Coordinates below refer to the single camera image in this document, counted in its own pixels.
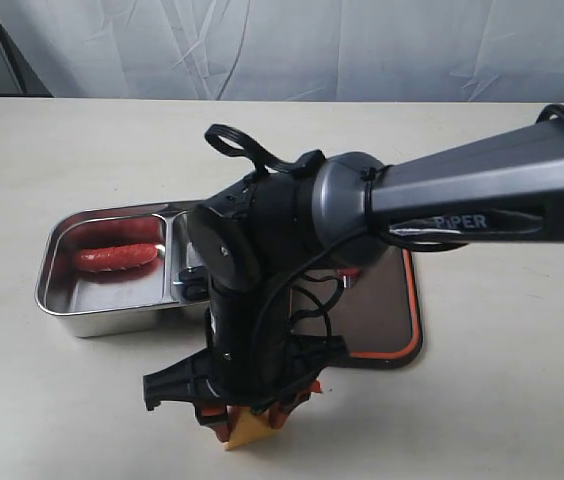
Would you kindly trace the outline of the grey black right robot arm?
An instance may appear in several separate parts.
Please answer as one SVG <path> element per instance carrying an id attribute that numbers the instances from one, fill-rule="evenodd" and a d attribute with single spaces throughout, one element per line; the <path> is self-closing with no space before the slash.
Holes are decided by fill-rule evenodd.
<path id="1" fill-rule="evenodd" d="M 391 247 L 445 252 L 470 243 L 564 243 L 564 105 L 528 127 L 399 165 L 364 152 L 314 150 L 285 162 L 244 132 L 214 124 L 210 146 L 252 171 L 188 213 L 208 275 L 205 347 L 143 379 L 148 410 L 192 405 L 221 442 L 242 413 L 277 430 L 347 347 L 298 335 L 299 279 L 363 268 Z"/>

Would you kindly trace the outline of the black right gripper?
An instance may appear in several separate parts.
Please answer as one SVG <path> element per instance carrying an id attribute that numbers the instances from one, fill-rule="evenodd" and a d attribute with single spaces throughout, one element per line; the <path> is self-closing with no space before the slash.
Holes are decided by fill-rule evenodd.
<path id="1" fill-rule="evenodd" d="M 345 340 L 331 327 L 323 336 L 293 331 L 298 318 L 330 320 L 327 303 L 291 312 L 292 295 L 306 292 L 276 281 L 237 292 L 210 279 L 206 346 L 143 377 L 146 409 L 164 402 L 190 403 L 198 424 L 227 443 L 235 425 L 230 406 L 262 410 L 274 403 L 268 409 L 268 425 L 281 429 L 299 405 L 322 393 L 320 372 L 348 353 Z"/>

